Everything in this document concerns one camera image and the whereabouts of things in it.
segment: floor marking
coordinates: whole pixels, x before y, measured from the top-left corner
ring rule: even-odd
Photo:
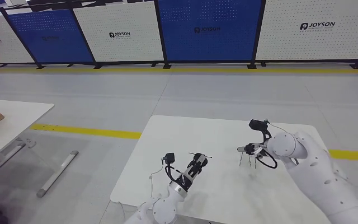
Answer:
[[[329,150],[333,158],[339,160],[358,160],[358,151]]]
[[[115,138],[131,138],[139,139],[141,133],[139,132],[126,132],[123,130],[105,130],[94,128],[80,128],[80,127],[68,127],[59,125],[48,124],[34,124],[31,126],[32,130],[48,130],[50,132],[65,132],[73,134],[89,134],[92,136],[107,136]]]
[[[247,68],[1,68],[0,72],[31,72],[31,73],[46,73],[46,72],[61,72],[61,73],[74,73],[74,72],[219,72],[219,73],[345,73],[345,74],[358,74],[354,69],[287,69],[287,68],[265,68],[265,69],[247,69]]]
[[[32,130],[47,130],[50,132],[64,132],[72,134],[88,134],[92,136],[106,136],[115,138],[129,138],[139,139],[140,132],[126,132],[123,130],[105,130],[95,128],[81,128],[81,127],[68,127],[59,125],[48,125],[48,124],[34,124],[31,126]],[[347,151],[347,150],[329,150],[331,156],[340,160],[358,160],[358,151]]]

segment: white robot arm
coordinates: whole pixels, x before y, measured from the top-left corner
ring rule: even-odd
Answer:
[[[176,219],[176,205],[178,202],[183,202],[187,196],[187,191],[192,185],[194,178],[201,173],[201,169],[206,166],[208,159],[204,154],[197,153],[193,160],[187,166],[184,173],[180,172],[180,176],[175,180],[172,177],[171,164],[175,161],[174,153],[168,153],[162,159],[166,162],[166,173],[171,182],[167,186],[167,197],[152,197],[149,201],[140,206],[136,213],[134,213],[125,224],[173,224]]]
[[[250,125],[252,129],[262,133],[267,131],[267,120],[262,123],[253,121],[254,124]],[[263,143],[245,147],[246,150],[240,147],[238,150],[250,151],[249,155],[263,150],[259,157],[269,154],[280,159],[298,188],[322,210],[332,224],[358,223],[358,199],[342,170],[326,150],[305,132],[282,132],[273,138],[269,133],[269,138],[265,138],[265,134]],[[292,159],[301,160],[296,164]]]

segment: gray floor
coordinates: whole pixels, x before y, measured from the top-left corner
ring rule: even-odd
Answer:
[[[311,124],[328,148],[358,151],[357,74],[0,72],[0,99],[55,104],[39,121],[44,124],[135,132],[143,131],[153,114]],[[22,137],[37,145],[0,169],[0,209],[11,223],[123,223],[120,205],[109,197],[136,140],[34,130]],[[45,197],[36,198],[51,168],[72,150],[79,156]],[[358,163],[337,162],[358,185]],[[207,223],[184,217],[180,222]]]

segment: wall partition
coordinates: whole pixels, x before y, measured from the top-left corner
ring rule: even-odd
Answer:
[[[267,0],[256,60],[356,58],[357,0]]]
[[[163,61],[154,2],[75,8],[97,62]]]
[[[39,63],[92,63],[70,10],[8,15]]]
[[[261,0],[158,0],[168,61],[249,61]]]
[[[34,63],[3,16],[0,16],[0,63]]]

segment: blue panel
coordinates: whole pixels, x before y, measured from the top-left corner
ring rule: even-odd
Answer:
[[[159,0],[168,60],[251,60],[261,0]]]
[[[70,10],[30,12],[9,17],[38,62],[92,61]]]

